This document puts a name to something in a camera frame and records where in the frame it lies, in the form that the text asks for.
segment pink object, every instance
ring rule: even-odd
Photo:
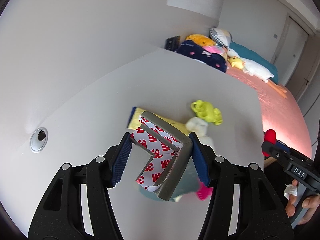
[[[199,183],[200,189],[197,191],[197,196],[200,200],[205,200],[208,196],[212,195],[213,188],[207,188],[201,181]]]
[[[217,53],[217,54],[220,54],[222,55],[224,53],[224,50],[223,48],[219,47],[219,46],[205,46],[205,47],[202,47],[203,49],[205,49],[207,52],[210,52],[210,53]]]
[[[226,72],[257,91],[262,114],[263,130],[273,129],[277,139],[311,157],[311,141],[307,125],[293,95],[287,90],[287,98],[255,76],[250,76],[240,69],[230,68]]]

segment pink bed sheet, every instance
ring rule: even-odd
[[[257,91],[261,105],[263,130],[273,129],[277,139],[304,155],[311,157],[311,141],[307,125],[293,95],[287,90],[287,98],[281,97],[268,84],[255,76],[231,67],[227,74]]]

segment white door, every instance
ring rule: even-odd
[[[297,66],[308,34],[294,20],[289,18],[287,35],[274,65],[278,69],[279,83],[286,85]]]

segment light blue object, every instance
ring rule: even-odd
[[[258,53],[246,48],[245,46],[237,44],[235,42],[230,43],[230,49],[234,49],[236,53],[239,54],[240,57],[251,59],[259,63],[260,65],[264,66],[266,69],[268,69],[271,72],[271,74],[274,75],[274,77],[270,79],[277,85],[279,84],[278,70],[275,65],[272,65],[269,61],[261,57]]]

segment human hand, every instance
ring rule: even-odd
[[[297,186],[298,181],[294,179],[292,181],[292,185]],[[285,207],[285,211],[287,212],[288,217],[292,217],[296,211],[295,206],[293,205],[297,200],[297,196],[289,194],[289,201],[287,206]],[[307,223],[313,216],[313,214],[316,212],[316,209],[318,208],[320,204],[320,196],[319,195],[313,195],[310,197],[307,197],[303,203],[303,208],[308,208],[308,211],[303,216],[303,218],[299,221],[298,225],[302,225]]]

